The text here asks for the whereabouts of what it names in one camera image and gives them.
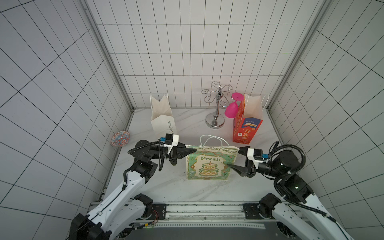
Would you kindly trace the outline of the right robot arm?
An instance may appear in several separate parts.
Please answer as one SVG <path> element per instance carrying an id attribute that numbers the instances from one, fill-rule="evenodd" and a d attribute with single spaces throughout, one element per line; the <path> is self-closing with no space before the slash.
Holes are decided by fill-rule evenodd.
<path id="1" fill-rule="evenodd" d="M 304 151 L 295 145 L 275 142 L 267 154 L 250 146 L 239 149 L 245 165 L 229 164 L 241 177 L 261 174 L 273 181 L 277 195 L 268 193 L 257 204 L 245 204 L 246 219 L 275 219 L 302 240 L 351 240 L 352 236 L 320 202 L 298 172 L 306 163 Z"/>

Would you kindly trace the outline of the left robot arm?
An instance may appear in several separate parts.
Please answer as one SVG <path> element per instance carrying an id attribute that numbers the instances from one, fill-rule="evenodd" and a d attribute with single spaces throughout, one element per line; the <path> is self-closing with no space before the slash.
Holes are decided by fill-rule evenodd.
<path id="1" fill-rule="evenodd" d="M 155 212 L 153 200 L 140 189 L 168 159 L 173 166 L 197 149 L 188 148 L 177 135 L 168 134 L 155 142 L 141 140 L 128 151 L 134 163 L 123 172 L 123 181 L 86 215 L 78 214 L 71 222 L 69 240 L 114 240 L 140 218 L 149 219 Z"/>

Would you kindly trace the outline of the green Fresh paper bag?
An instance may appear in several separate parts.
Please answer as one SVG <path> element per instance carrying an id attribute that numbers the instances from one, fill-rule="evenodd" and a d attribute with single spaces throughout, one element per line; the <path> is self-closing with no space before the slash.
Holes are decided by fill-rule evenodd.
<path id="1" fill-rule="evenodd" d="M 231 170 L 228 165 L 235 163 L 240 150 L 212 135 L 202 135 L 199 145 L 188 148 L 196 150 L 186 157 L 188 180 L 228 180 Z"/>

